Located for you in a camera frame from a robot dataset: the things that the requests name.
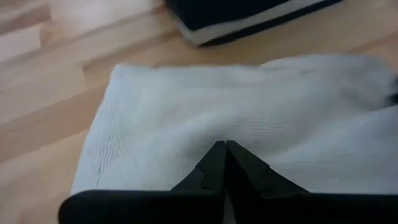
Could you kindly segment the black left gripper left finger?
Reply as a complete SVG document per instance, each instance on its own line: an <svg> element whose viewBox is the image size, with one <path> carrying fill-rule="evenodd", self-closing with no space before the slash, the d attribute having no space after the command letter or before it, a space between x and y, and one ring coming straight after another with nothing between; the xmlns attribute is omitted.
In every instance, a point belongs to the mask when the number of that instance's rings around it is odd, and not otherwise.
<svg viewBox="0 0 398 224"><path fill-rule="evenodd" d="M67 198L59 224L223 224L227 147L216 142L170 190L87 190Z"/></svg>

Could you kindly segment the navy white striped fabric bin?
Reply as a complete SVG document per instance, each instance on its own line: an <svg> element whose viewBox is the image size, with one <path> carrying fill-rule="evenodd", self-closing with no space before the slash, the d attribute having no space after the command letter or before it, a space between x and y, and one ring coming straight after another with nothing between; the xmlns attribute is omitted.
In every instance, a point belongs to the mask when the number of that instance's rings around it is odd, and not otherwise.
<svg viewBox="0 0 398 224"><path fill-rule="evenodd" d="M220 45L285 24L342 0L164 0L182 37Z"/></svg>

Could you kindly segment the white terry towel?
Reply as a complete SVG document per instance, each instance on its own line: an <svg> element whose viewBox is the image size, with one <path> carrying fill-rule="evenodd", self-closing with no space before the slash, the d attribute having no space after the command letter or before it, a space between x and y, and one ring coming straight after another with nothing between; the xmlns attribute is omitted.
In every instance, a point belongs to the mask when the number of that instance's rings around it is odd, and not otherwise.
<svg viewBox="0 0 398 224"><path fill-rule="evenodd" d="M312 192L398 193L395 73L362 55L260 66L117 65L72 193L168 190L217 141L234 140Z"/></svg>

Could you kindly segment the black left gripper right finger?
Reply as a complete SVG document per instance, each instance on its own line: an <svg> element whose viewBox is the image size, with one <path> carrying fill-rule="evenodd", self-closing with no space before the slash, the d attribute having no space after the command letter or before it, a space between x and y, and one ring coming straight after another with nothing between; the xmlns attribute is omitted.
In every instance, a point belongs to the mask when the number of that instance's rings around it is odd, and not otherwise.
<svg viewBox="0 0 398 224"><path fill-rule="evenodd" d="M227 141L226 186L237 224L398 224L398 195L307 191L235 141Z"/></svg>

